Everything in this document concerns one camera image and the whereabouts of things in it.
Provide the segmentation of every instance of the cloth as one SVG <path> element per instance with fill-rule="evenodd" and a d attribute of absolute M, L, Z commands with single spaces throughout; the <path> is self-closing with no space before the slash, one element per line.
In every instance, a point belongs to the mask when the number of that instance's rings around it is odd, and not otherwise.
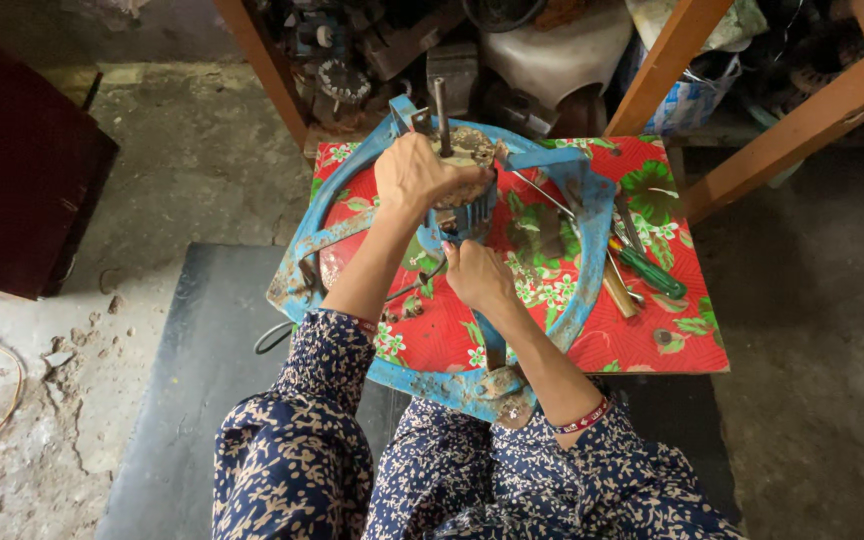
<path fill-rule="evenodd" d="M 354 415 L 376 349 L 358 323 L 308 313 L 276 383 L 228 414 L 213 538 L 741 538 L 619 401 L 566 450 L 541 411 L 510 430 L 415 398 L 373 491 Z"/>

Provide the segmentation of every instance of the blue metal frame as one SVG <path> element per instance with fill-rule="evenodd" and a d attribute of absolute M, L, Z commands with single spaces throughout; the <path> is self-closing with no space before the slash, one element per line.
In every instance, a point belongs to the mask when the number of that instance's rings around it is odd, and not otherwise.
<path fill-rule="evenodd" d="M 324 300 L 316 252 L 365 231 L 372 223 L 373 214 L 359 214 L 322 229 L 335 196 L 356 174 L 374 163 L 396 137 L 411 129 L 414 116 L 417 115 L 416 120 L 424 119 L 423 112 L 405 96 L 390 100 L 389 105 L 391 114 L 318 190 L 272 279 L 267 294 L 269 302 L 294 322 L 301 321 L 306 312 L 317 308 Z M 503 141 L 510 151 L 501 163 L 505 170 L 537 166 L 559 191 L 568 193 L 575 200 L 571 210 L 576 216 L 582 245 L 576 293 L 547 332 L 558 349 L 569 350 L 582 332 L 602 284 L 615 183 L 594 173 L 589 158 L 578 148 L 548 150 L 507 129 L 451 119 L 450 124 L 480 130 L 493 142 Z M 517 366 L 492 371 L 481 368 L 462 373 L 430 373 L 376 359 L 368 370 L 368 377 L 379 384 L 435 400 L 487 422 L 509 426 L 524 425 L 536 401 Z"/>

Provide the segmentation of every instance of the motor shaft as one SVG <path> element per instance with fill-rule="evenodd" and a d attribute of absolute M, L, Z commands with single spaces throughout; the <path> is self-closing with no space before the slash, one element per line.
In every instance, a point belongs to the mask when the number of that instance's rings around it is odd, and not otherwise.
<path fill-rule="evenodd" d="M 441 158 L 452 156 L 452 140 L 449 131 L 449 114 L 446 112 L 446 80 L 442 77 L 435 79 L 435 108 L 438 113 L 438 140 L 441 149 L 438 155 Z"/>

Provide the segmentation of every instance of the green screwdriver handle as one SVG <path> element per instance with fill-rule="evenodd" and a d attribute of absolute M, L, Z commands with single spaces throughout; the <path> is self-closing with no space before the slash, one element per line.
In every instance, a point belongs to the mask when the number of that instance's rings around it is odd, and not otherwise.
<path fill-rule="evenodd" d="M 686 286 L 661 266 L 655 264 L 638 251 L 624 248 L 618 251 L 618 260 L 631 266 L 631 269 L 654 289 L 657 289 L 672 300 L 682 300 L 689 291 Z"/>

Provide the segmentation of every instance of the left hand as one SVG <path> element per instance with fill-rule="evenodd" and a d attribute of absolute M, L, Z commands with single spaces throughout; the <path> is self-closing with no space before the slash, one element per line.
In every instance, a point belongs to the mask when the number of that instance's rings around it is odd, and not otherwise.
<path fill-rule="evenodd" d="M 402 135 L 375 162 L 375 189 L 380 209 L 401 211 L 422 219 L 433 203 L 462 184 L 486 184 L 489 169 L 457 167 L 441 161 L 425 135 Z"/>

